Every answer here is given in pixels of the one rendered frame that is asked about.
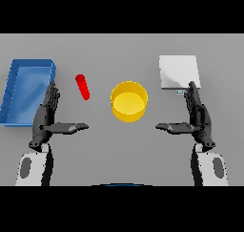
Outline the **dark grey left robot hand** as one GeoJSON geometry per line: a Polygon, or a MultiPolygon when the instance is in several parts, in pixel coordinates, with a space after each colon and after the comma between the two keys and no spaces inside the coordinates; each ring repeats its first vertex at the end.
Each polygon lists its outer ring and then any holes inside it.
{"type": "Polygon", "coordinates": [[[42,145],[50,141],[52,135],[73,135],[81,130],[87,130],[86,123],[54,122],[60,93],[52,81],[45,93],[43,102],[38,106],[32,122],[32,139],[29,147],[42,151],[42,145]]]}

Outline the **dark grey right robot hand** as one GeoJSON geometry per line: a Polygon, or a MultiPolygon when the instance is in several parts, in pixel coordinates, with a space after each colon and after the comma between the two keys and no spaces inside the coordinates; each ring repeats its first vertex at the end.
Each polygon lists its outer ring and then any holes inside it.
{"type": "Polygon", "coordinates": [[[158,123],[155,128],[171,135],[189,134],[196,143],[201,144],[203,151],[208,152],[215,147],[212,138],[212,120],[207,107],[201,102],[199,91],[193,81],[184,93],[189,113],[189,121],[181,123],[158,123]]]}

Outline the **red beaker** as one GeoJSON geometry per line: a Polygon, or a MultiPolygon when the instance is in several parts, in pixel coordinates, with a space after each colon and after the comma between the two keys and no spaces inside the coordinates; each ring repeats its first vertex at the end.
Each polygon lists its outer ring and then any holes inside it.
{"type": "Polygon", "coordinates": [[[90,91],[86,81],[86,77],[83,74],[78,74],[75,77],[76,84],[84,100],[90,99],[90,91]]]}

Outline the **pale square measuring scale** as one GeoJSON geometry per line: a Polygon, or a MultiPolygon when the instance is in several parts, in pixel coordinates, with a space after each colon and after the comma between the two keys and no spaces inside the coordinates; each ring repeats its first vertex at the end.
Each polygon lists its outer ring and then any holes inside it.
{"type": "Polygon", "coordinates": [[[201,88],[195,55],[160,55],[159,70],[162,90],[183,91],[191,81],[201,88]]]}

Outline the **yellow bowl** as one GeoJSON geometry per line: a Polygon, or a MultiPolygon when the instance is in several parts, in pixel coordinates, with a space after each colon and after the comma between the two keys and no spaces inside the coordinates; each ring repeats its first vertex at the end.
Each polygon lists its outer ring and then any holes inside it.
{"type": "Polygon", "coordinates": [[[141,84],[123,81],[111,92],[112,113],[120,121],[136,122],[145,114],[148,99],[147,91],[141,84]]]}

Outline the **blue tray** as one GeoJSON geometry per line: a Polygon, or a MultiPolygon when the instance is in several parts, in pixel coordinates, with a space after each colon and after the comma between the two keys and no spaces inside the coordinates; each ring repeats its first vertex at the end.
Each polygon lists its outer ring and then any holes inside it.
{"type": "Polygon", "coordinates": [[[49,84],[55,80],[52,59],[13,59],[0,105],[0,125],[31,127],[49,84]]]}

